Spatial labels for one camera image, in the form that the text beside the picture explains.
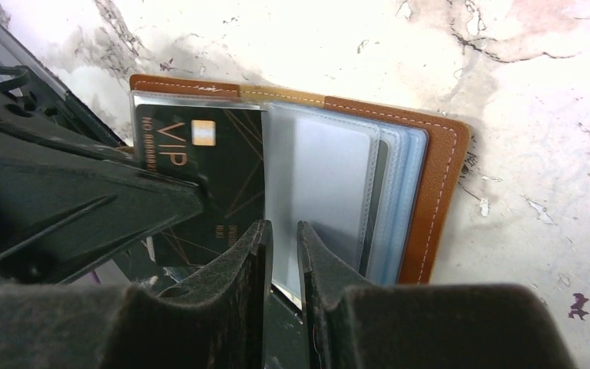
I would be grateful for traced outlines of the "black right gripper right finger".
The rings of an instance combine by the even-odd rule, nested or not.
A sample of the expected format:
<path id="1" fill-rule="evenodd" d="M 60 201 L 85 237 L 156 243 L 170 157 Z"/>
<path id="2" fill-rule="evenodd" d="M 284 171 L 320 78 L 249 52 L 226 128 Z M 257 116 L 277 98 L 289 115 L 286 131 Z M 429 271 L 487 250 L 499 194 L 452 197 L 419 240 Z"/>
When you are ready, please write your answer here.
<path id="1" fill-rule="evenodd" d="M 546 306 L 515 284 L 371 284 L 297 225 L 311 368 L 574 368 Z"/>

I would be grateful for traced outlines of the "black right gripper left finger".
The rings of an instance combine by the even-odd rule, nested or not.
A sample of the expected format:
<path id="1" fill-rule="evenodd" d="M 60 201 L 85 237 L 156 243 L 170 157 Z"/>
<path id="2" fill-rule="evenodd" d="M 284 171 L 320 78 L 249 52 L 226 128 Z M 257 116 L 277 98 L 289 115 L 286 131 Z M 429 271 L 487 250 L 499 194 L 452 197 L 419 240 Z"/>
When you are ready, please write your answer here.
<path id="1" fill-rule="evenodd" d="M 0 368 L 262 368 L 273 232 L 254 222 L 159 295 L 127 285 L 0 285 Z"/>

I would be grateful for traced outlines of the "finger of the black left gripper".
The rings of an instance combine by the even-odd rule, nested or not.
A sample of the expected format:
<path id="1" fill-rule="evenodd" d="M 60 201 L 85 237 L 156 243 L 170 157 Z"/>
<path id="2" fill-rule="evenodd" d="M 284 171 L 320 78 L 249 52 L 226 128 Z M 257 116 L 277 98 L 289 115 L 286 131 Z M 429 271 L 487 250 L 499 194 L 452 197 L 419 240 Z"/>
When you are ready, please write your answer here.
<path id="1" fill-rule="evenodd" d="M 33 71 L 0 71 L 0 132 L 67 153 L 135 166 L 129 147 L 72 93 Z"/>
<path id="2" fill-rule="evenodd" d="M 130 165 L 0 155 L 0 284 L 68 283 L 203 210 L 198 185 Z"/>

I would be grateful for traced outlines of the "brown leather card holder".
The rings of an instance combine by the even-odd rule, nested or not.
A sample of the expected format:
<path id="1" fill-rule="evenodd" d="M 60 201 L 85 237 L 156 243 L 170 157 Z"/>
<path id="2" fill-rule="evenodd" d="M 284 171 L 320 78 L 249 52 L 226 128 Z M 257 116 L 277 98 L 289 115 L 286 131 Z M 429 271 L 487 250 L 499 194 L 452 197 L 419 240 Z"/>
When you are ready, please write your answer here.
<path id="1" fill-rule="evenodd" d="M 374 284 L 425 283 L 466 154 L 460 122 L 360 101 L 260 85 L 136 74 L 136 103 L 256 105 L 272 282 L 302 298 L 297 224 Z M 139 155 L 134 124 L 134 148 Z"/>

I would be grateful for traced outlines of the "black credit card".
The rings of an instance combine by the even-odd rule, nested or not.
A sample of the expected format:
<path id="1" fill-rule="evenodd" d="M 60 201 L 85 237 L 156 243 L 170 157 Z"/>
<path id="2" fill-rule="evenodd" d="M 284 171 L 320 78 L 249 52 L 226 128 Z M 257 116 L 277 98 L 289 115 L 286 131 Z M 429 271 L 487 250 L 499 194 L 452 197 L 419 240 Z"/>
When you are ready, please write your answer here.
<path id="1" fill-rule="evenodd" d="M 136 103 L 144 167 L 204 189 L 204 211 L 152 238 L 162 267 L 203 266 L 264 216 L 261 110 L 256 105 Z"/>

